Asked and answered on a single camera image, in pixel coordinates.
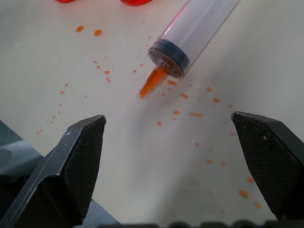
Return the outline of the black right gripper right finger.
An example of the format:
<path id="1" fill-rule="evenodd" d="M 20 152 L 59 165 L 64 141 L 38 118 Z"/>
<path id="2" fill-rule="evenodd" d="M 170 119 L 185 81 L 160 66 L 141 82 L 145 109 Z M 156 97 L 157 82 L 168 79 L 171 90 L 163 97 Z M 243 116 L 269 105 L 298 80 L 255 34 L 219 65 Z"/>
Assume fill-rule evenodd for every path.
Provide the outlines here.
<path id="1" fill-rule="evenodd" d="M 281 121 L 235 111 L 231 120 L 248 166 L 278 220 L 304 218 L 304 143 Z"/>

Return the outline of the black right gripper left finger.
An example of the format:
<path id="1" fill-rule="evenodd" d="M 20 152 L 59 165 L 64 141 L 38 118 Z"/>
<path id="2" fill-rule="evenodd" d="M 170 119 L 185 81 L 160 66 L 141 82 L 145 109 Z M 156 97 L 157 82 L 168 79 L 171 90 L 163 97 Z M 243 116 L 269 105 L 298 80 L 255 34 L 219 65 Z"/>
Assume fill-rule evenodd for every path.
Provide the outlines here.
<path id="1" fill-rule="evenodd" d="M 102 153 L 104 115 L 67 128 L 39 162 L 0 220 L 2 228 L 72 228 L 82 225 Z"/>

